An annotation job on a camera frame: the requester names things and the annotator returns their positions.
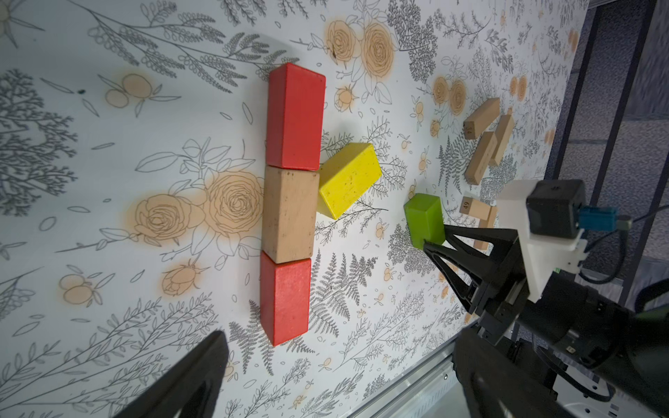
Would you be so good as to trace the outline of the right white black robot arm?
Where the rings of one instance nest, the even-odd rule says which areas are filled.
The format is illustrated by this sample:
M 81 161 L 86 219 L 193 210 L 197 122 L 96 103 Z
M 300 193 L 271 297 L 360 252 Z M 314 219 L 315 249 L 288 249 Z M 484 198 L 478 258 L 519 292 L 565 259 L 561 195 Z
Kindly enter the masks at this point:
M 534 297 L 530 263 L 517 231 L 446 226 L 444 234 L 444 244 L 426 241 L 423 251 L 463 307 L 478 315 L 479 341 L 496 346 L 519 322 L 555 351 L 667 415 L 666 306 L 630 311 L 557 273 Z

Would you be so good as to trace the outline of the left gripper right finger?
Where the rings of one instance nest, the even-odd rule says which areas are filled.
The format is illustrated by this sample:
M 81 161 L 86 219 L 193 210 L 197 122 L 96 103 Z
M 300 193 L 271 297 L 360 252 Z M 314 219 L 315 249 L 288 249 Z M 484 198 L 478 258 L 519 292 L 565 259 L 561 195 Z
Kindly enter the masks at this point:
M 456 377 L 472 417 L 570 417 L 547 389 L 516 367 L 471 328 L 456 338 Z

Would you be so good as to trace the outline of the yellow block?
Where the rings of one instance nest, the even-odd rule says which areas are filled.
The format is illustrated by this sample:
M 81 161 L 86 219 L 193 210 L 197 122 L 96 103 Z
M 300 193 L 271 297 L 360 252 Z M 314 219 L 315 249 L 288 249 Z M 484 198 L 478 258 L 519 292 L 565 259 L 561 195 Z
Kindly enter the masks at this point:
M 320 167 L 317 212 L 339 219 L 382 177 L 375 148 L 349 143 Z

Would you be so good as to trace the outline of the aluminium front rail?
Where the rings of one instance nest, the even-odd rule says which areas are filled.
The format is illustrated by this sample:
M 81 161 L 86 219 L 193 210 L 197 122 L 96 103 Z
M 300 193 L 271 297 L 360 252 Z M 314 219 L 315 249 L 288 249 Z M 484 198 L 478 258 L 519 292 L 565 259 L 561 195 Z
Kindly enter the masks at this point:
M 468 417 L 454 369 L 455 346 L 456 339 L 451 338 L 345 416 Z

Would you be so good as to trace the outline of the red block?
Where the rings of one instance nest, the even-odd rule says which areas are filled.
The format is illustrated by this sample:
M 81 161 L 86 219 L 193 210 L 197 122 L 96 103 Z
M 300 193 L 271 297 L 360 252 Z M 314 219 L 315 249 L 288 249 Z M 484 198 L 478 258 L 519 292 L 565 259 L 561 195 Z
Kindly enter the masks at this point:
M 261 253 L 261 325 L 273 347 L 308 332 L 311 259 L 276 264 Z
M 269 74 L 266 162 L 316 171 L 320 165 L 326 78 L 287 63 Z

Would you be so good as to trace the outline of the green block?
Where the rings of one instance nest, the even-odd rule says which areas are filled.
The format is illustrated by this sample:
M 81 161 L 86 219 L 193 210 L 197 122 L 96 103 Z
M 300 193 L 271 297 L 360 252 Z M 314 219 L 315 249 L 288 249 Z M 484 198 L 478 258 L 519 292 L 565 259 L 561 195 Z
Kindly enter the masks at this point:
M 438 196 L 415 194 L 403 206 L 413 247 L 423 251 L 424 243 L 445 242 L 444 217 Z

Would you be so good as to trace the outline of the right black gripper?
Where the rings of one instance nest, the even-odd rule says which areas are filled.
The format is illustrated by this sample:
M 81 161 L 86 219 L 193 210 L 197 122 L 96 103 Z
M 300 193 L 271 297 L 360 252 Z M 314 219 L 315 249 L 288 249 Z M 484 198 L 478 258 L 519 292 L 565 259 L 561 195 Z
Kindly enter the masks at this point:
M 529 297 L 520 279 L 520 240 L 514 229 L 445 225 L 445 243 L 425 242 L 423 252 L 446 277 L 468 313 L 478 317 L 477 334 L 491 345 L 523 311 Z

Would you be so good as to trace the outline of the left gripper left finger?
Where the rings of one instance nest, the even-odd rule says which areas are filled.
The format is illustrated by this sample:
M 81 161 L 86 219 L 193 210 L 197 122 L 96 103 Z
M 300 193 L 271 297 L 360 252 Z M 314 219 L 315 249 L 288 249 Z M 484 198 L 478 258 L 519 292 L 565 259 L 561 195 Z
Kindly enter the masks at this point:
M 228 357 L 225 333 L 212 332 L 117 416 L 212 417 Z

